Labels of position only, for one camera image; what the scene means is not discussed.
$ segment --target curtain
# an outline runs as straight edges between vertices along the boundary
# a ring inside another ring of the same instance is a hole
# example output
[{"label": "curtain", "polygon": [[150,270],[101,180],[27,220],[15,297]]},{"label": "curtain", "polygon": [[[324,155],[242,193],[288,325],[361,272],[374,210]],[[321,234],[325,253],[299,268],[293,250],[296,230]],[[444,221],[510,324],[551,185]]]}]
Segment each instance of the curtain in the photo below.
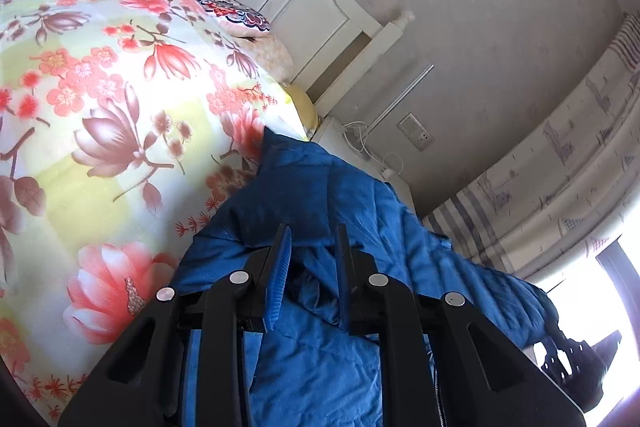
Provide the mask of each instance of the curtain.
[{"label": "curtain", "polygon": [[640,202],[640,14],[574,91],[424,218],[456,251],[531,282],[600,253]]}]

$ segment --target white cord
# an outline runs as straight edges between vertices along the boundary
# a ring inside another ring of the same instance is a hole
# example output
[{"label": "white cord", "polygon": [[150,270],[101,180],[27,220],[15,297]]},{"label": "white cord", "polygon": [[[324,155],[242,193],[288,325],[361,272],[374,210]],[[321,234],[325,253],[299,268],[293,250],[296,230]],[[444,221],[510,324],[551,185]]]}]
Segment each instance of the white cord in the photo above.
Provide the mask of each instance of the white cord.
[{"label": "white cord", "polygon": [[[369,157],[376,162],[378,165],[380,165],[383,169],[392,169],[391,166],[389,166],[388,164],[385,163],[385,159],[387,156],[394,154],[398,157],[398,159],[400,160],[400,170],[398,171],[398,175],[400,175],[400,172],[402,172],[402,170],[404,169],[404,160],[402,159],[402,156],[399,155],[397,152],[388,152],[385,154],[385,156],[382,158],[382,161],[378,160],[378,158],[376,158],[372,153],[369,152],[369,150],[366,147],[366,143],[367,143],[367,138],[369,137],[369,133],[365,134],[363,136],[362,134],[362,130],[364,128],[364,130],[367,130],[367,123],[363,122],[363,121],[353,121],[353,122],[349,122],[349,123],[340,123],[340,125],[342,126],[342,135],[344,136],[344,140],[347,142],[347,145],[350,147],[351,150],[355,151],[356,153],[362,153],[362,152],[366,152]],[[360,149],[357,149],[347,138],[347,129],[350,127],[356,127],[358,128],[358,137],[360,139],[360,145],[362,146]]]}]

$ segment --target window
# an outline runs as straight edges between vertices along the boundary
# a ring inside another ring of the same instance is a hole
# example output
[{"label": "window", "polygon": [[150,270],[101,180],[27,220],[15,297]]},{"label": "window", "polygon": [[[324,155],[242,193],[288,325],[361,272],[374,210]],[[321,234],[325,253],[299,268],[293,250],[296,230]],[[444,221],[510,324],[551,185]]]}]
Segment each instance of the window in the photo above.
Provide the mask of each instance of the window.
[{"label": "window", "polygon": [[[630,241],[631,239],[621,240],[620,243],[630,249]],[[638,267],[640,237],[634,241],[633,245],[638,249],[629,258],[635,256],[634,265]],[[612,247],[620,250],[617,243]],[[625,303],[612,278],[597,258],[580,261],[570,276],[548,295],[558,308],[560,329],[569,338],[576,341],[584,340],[593,346],[615,330],[622,334],[618,352],[603,381],[604,397],[595,409],[585,415],[588,427],[596,427],[621,399],[640,386],[638,346]],[[538,365],[542,365],[545,357],[542,344],[534,346],[534,352]],[[560,356],[565,367],[569,368],[564,354],[561,353]]]}]

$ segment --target wall socket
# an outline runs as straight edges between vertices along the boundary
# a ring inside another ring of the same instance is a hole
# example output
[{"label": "wall socket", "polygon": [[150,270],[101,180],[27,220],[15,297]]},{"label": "wall socket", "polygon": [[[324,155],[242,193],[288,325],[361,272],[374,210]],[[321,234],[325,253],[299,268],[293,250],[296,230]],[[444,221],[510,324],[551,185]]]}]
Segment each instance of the wall socket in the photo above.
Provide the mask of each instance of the wall socket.
[{"label": "wall socket", "polygon": [[414,117],[413,113],[409,113],[398,123],[398,129],[414,144],[418,151],[424,151],[433,143],[431,136],[424,126]]}]

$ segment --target patterned pillowcase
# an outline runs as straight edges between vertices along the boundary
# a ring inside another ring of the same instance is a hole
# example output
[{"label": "patterned pillowcase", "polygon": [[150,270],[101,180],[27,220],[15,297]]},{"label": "patterned pillowcase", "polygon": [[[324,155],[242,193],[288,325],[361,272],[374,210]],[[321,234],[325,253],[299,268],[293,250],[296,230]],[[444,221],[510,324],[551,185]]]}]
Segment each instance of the patterned pillowcase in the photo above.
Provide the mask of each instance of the patterned pillowcase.
[{"label": "patterned pillowcase", "polygon": [[232,37],[260,37],[271,30],[269,21],[236,0],[196,0]]},{"label": "patterned pillowcase", "polygon": [[273,33],[257,39],[234,37],[234,42],[281,86],[293,80],[293,58]]}]

